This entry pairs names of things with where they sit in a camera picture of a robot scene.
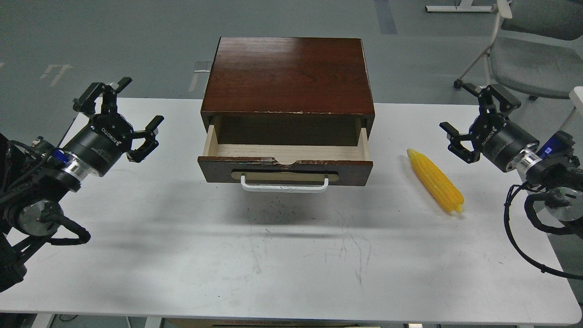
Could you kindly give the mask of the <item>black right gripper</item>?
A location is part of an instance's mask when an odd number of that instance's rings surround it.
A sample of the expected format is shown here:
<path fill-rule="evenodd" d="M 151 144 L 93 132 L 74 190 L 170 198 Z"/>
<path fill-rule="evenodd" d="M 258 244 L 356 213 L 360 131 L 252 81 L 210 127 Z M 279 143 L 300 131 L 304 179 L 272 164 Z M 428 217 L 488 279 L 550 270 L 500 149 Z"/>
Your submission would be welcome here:
<path fill-rule="evenodd" d="M 439 123 L 450 142 L 448 150 L 467 164 L 479 161 L 482 153 L 502 172 L 514 170 L 514 158 L 525 149 L 537 149 L 540 144 L 507 118 L 522 102 L 500 84 L 477 87 L 463 83 L 463 88 L 478 99 L 479 116 L 469 127 L 470 133 L 460 133 L 447 121 Z M 474 150 L 465 148 L 462 141 L 472 141 Z"/>

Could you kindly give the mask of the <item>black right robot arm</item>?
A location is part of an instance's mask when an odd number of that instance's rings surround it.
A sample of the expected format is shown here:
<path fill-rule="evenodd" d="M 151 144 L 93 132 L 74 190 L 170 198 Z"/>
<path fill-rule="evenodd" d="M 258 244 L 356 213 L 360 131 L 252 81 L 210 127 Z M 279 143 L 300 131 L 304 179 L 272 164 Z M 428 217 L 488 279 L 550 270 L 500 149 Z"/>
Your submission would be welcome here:
<path fill-rule="evenodd" d="M 517 170 L 527 185 L 542 189 L 533 191 L 524 204 L 533 226 L 555 235 L 581 237 L 582 170 L 572 136 L 560 130 L 541 145 L 509 119 L 521 102 L 502 85 L 479 88 L 460 79 L 453 85 L 477 98 L 479 116 L 468 133 L 440 123 L 450 141 L 449 151 L 469 164 L 483 155 L 502 172 Z"/>

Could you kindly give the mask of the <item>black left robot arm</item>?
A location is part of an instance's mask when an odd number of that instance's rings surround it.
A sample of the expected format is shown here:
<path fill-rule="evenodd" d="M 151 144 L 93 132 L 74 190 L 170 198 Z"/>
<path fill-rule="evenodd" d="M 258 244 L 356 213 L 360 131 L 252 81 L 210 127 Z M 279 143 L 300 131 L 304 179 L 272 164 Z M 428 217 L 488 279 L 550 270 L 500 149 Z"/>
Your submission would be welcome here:
<path fill-rule="evenodd" d="M 75 246 L 90 240 L 83 226 L 64 215 L 60 201 L 67 193 L 79 191 L 90 174 L 104 176 L 122 155 L 139 163 L 158 147 L 163 116 L 135 130 L 118 112 L 117 97 L 131 81 L 94 82 L 74 99 L 73 110 L 89 121 L 63 147 L 43 137 L 27 145 L 1 136 L 2 291 L 23 282 L 25 263 L 44 245 Z"/>

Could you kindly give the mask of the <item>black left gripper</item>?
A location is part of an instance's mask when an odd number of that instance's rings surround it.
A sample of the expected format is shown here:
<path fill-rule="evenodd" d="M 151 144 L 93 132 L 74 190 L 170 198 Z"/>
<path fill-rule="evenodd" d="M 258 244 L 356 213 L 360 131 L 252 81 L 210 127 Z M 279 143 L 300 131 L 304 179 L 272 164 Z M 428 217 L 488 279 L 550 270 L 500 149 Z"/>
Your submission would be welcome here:
<path fill-rule="evenodd" d="M 65 144 L 63 150 L 89 165 L 96 176 L 104 176 L 125 152 L 129 162 L 140 163 L 159 146 L 156 135 L 164 116 L 156 115 L 144 130 L 132 132 L 133 126 L 118 114 L 117 96 L 131 81 L 131 77 L 123 77 L 114 86 L 94 82 L 81 97 L 73 99 L 73 110 L 92 118 Z M 100 96 L 101 111 L 96 114 L 96 100 Z M 109 114 L 115 117 L 112 122 Z M 131 140 L 134 139 L 144 139 L 144 143 L 132 150 Z"/>

